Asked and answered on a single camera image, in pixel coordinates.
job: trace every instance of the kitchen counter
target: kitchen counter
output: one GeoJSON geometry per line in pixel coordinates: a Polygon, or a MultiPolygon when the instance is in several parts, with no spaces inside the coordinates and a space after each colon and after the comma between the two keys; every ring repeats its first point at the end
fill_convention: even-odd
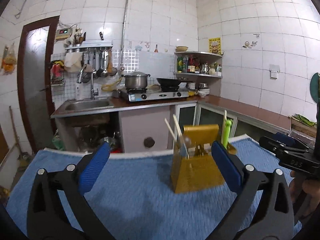
{"type": "Polygon", "coordinates": [[[205,98],[199,96],[193,96],[181,99],[168,99],[168,100],[153,100],[153,101],[143,101],[143,102],[127,102],[122,98],[111,98],[111,103],[114,105],[113,108],[102,108],[87,110],[81,112],[75,111],[61,111],[62,106],[60,106],[52,115],[51,118],[63,118],[70,116],[88,115],[88,114],[101,114],[108,112],[118,112],[134,109],[143,109],[150,107],[159,106],[171,106],[171,105],[181,105],[181,104],[191,104],[200,103],[208,107],[215,107],[220,109],[226,109],[229,112],[235,114],[240,114],[243,116],[255,118],[265,123],[269,123],[273,126],[281,128],[281,130],[290,131],[291,122],[290,118],[287,116],[277,114],[256,106],[247,105],[245,103],[233,101],[226,98],[221,98],[217,96],[208,95],[205,98]]]}

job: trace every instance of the hand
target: hand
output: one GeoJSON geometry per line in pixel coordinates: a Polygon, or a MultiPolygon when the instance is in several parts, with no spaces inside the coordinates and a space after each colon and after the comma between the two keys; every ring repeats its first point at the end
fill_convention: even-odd
{"type": "MultiPolygon", "coordinates": [[[[295,178],[295,171],[290,172],[290,176],[295,178]]],[[[296,187],[294,185],[295,179],[293,179],[289,184],[289,192],[292,203],[294,203],[299,195],[300,192],[297,192],[296,187]]],[[[311,214],[313,211],[316,210],[319,202],[320,202],[320,181],[318,180],[305,180],[302,184],[302,190],[311,195],[311,201],[308,209],[303,214],[304,217],[311,214]]]]}

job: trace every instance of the metal screw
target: metal screw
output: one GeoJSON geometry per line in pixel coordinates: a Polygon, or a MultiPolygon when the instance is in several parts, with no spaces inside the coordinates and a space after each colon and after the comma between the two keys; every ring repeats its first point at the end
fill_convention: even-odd
{"type": "Polygon", "coordinates": [[[70,164],[67,166],[67,171],[73,171],[76,168],[74,164],[70,164]]]}
{"type": "Polygon", "coordinates": [[[253,170],[254,170],[254,167],[253,167],[251,164],[248,164],[248,165],[245,166],[245,169],[246,169],[247,171],[253,171],[253,170]]]}
{"type": "Polygon", "coordinates": [[[44,172],[45,172],[45,170],[44,170],[43,168],[41,168],[41,169],[38,170],[38,174],[39,174],[39,175],[44,174],[44,172]]]}
{"type": "Polygon", "coordinates": [[[283,172],[282,172],[282,170],[281,170],[281,169],[276,169],[276,174],[278,174],[278,175],[282,175],[282,174],[283,174],[283,172]]]}

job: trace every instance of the black frying pan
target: black frying pan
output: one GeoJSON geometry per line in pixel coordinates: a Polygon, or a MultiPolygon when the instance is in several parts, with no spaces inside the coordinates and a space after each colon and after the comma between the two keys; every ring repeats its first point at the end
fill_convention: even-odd
{"type": "Polygon", "coordinates": [[[170,79],[170,78],[157,78],[161,87],[178,87],[181,81],[177,79],[170,79]]]}

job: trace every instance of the pot lid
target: pot lid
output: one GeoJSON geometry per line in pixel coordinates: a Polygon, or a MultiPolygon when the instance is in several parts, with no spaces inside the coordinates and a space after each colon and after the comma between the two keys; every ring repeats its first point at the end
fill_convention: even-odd
{"type": "Polygon", "coordinates": [[[135,72],[132,72],[132,73],[126,75],[126,77],[147,77],[147,76],[148,76],[148,74],[145,74],[140,71],[135,71],[135,72]]]}

